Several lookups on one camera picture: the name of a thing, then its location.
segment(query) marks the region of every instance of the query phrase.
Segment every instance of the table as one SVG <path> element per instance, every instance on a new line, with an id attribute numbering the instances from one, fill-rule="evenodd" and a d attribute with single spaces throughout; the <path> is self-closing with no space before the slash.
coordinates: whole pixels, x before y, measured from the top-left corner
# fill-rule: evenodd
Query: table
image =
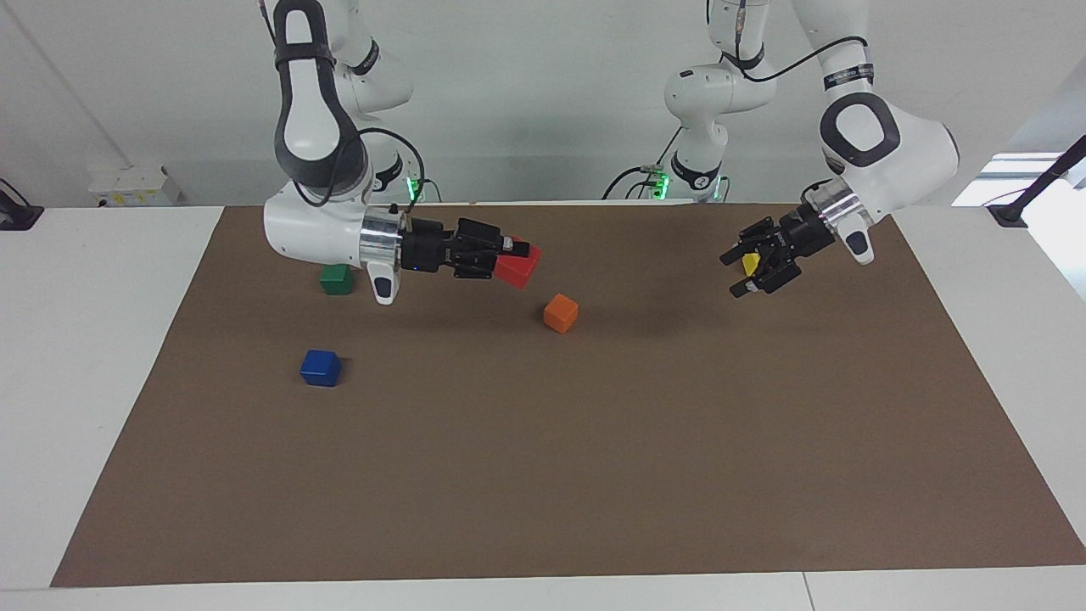
<path id="1" fill-rule="evenodd" d="M 65 601 L 131 608 L 228 603 L 287 608 L 305 601 L 419 608 L 658 607 L 851 609 L 1077 608 L 1086 570 L 762 574 L 468 582 L 176 586 L 39 591 L 56 563 L 128 411 L 154 362 L 220 208 L 50 209 L 39 227 L 0 236 L 4 307 L 3 498 L 0 595 L 5 608 Z M 984 211 L 914 207 L 902 232 L 1049 487 L 1086 529 L 1086 415 L 1079 372 L 1082 301 L 1025 232 Z M 1035 313 L 1009 326 L 1008 314 Z M 27 590 L 12 593 L 10 590 Z"/>

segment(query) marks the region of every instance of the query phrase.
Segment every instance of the toy block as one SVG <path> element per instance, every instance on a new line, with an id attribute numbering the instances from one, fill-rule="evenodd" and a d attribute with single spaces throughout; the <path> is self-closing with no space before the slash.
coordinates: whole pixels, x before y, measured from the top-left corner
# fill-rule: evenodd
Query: toy block
<path id="1" fill-rule="evenodd" d="M 336 353 L 327 351 L 310 351 L 302 361 L 302 380 L 310 386 L 333 387 L 339 382 L 340 370 L 339 357 Z"/>
<path id="2" fill-rule="evenodd" d="M 578 309 L 577 301 L 559 292 L 543 311 L 543 322 L 554 331 L 566 334 L 577 322 Z"/>
<path id="3" fill-rule="evenodd" d="M 514 236 L 513 239 L 523 241 L 516 236 Z M 534 245 L 531 246 L 528 256 L 512 256 L 509 254 L 503 254 L 497 257 L 497 265 L 494 266 L 494 275 L 500 279 L 522 289 L 528 285 L 528 280 L 531 279 L 532 272 L 535 271 L 535 265 L 539 264 L 540 256 L 542 255 L 543 251 Z"/>
<path id="4" fill-rule="evenodd" d="M 326 265 L 320 270 L 320 285 L 326 294 L 351 294 L 354 271 L 350 265 Z"/>
<path id="5" fill-rule="evenodd" d="M 761 263 L 761 256 L 758 256 L 757 252 L 743 255 L 743 270 L 747 277 L 754 276 L 755 270 L 758 268 L 758 263 Z"/>

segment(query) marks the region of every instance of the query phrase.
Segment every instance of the orange cube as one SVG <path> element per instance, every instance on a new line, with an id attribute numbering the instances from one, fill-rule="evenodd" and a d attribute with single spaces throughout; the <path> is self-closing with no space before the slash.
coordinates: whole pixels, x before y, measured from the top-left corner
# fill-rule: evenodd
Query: orange cube
<path id="1" fill-rule="evenodd" d="M 554 331 L 565 334 L 577 322 L 577 301 L 559 292 L 543 311 L 543 322 Z"/>

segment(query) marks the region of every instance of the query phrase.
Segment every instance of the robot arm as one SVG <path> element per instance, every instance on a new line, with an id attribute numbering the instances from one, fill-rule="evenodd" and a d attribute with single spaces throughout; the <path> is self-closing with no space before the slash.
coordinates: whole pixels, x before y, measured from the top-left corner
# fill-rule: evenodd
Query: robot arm
<path id="1" fill-rule="evenodd" d="M 738 0 L 715 0 L 709 39 L 721 51 L 720 63 L 690 67 L 668 79 L 664 101 L 683 127 L 668 168 L 672 193 L 687 194 L 699 202 L 715 200 L 728 147 L 728 129 L 720 117 L 763 106 L 776 94 L 775 80 L 757 82 L 743 77 L 744 71 L 755 77 L 773 73 L 762 41 L 769 2 L 752 0 L 746 35 L 736 59 L 732 40 Z"/>
<path id="2" fill-rule="evenodd" d="M 867 0 L 806 0 L 795 8 L 816 49 L 867 35 Z M 735 296 L 781 288 L 799 276 L 796 258 L 837 238 L 859 263 L 871 263 L 868 228 L 921 201 L 958 170 L 958 147 L 945 125 L 913 116 L 873 92 L 874 65 L 862 42 L 833 44 L 819 62 L 829 99 L 819 129 L 836 176 L 805 191 L 800 205 L 778 224 L 765 218 L 740 233 L 721 260 L 730 265 L 758 253 L 760 263 L 732 287 Z"/>
<path id="3" fill-rule="evenodd" d="M 393 135 L 375 127 L 378 119 L 368 113 L 406 102 L 411 82 L 369 35 L 357 0 L 279 0 L 273 15 L 282 90 L 276 158 L 291 178 L 264 206 L 265 234 L 276 252 L 365 268 L 384 305 L 396 297 L 402 267 L 433 272 L 451 266 L 458 278 L 490 278 L 500 255 L 528 256 L 527 242 L 491 225 L 460 218 L 445 230 L 439 221 L 412 219 L 411 207 L 369 205 L 371 191 L 388 191 L 405 164 L 394 149 L 379 145 L 375 170 L 359 128 Z"/>

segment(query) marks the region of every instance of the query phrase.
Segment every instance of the wall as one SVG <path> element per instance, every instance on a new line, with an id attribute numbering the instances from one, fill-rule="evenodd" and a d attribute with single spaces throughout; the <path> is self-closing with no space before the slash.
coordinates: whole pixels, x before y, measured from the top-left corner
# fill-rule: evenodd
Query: wall
<path id="1" fill-rule="evenodd" d="M 699 1 L 364 9 L 417 82 L 412 102 L 383 116 L 422 149 L 446 199 L 598 196 L 673 131 L 670 72 L 717 56 Z M 872 1 L 880 92 L 942 118 L 962 147 L 961 175 L 935 202 L 949 203 L 1086 54 L 1086 23 L 1066 18 L 1078 11 L 1078 0 Z M 9 36 L 12 15 L 25 33 Z M 0 171 L 37 201 L 88 203 L 89 163 L 165 164 L 199 204 L 260 203 L 281 186 L 279 93 L 254 2 L 0 0 Z M 774 3 L 767 38 L 778 64 L 809 51 L 788 2 Z M 28 60 L 35 41 L 40 56 Z M 825 176 L 820 80 L 805 65 L 768 107 L 728 119 L 733 201 L 792 201 Z"/>
<path id="2" fill-rule="evenodd" d="M 1007 144 L 1007 152 L 1060 152 L 1086 133 L 1086 59 Z"/>

